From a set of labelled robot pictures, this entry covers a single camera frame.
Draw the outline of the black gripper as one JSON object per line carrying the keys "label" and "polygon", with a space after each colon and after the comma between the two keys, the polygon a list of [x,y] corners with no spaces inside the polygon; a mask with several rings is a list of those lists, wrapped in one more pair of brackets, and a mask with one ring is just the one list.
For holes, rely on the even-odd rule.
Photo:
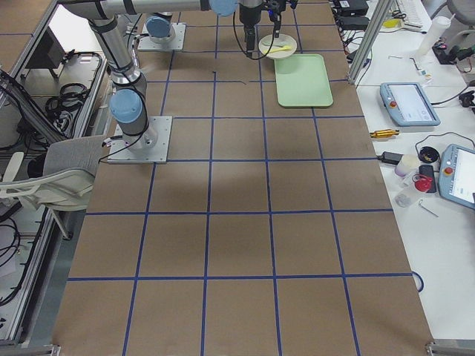
{"label": "black gripper", "polygon": [[274,21],[274,27],[272,35],[274,38],[280,36],[281,30],[281,15],[286,10],[286,6],[289,5],[291,9],[295,9],[298,6],[298,0],[268,0],[267,12],[269,19]]}
{"label": "black gripper", "polygon": [[261,12],[264,10],[264,0],[239,0],[239,19],[244,25],[244,40],[246,52],[252,53],[255,49],[255,25],[261,21]]}

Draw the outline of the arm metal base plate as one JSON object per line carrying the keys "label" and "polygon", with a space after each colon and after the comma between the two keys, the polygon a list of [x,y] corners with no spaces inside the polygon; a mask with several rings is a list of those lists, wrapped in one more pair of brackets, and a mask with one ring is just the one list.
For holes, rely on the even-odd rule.
{"label": "arm metal base plate", "polygon": [[171,29],[167,36],[149,36],[146,25],[142,28],[142,37],[139,40],[138,51],[145,52],[169,52],[182,50],[186,34],[186,23],[171,23]]}
{"label": "arm metal base plate", "polygon": [[171,116],[150,116],[148,130],[137,138],[125,136],[113,140],[106,162],[110,164],[166,163],[171,136]]}

